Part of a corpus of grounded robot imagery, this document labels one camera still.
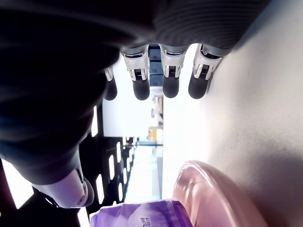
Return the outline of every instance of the purple package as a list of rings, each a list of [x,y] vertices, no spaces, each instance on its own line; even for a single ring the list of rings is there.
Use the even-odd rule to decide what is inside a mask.
[[[192,227],[179,201],[153,201],[102,207],[90,227]]]

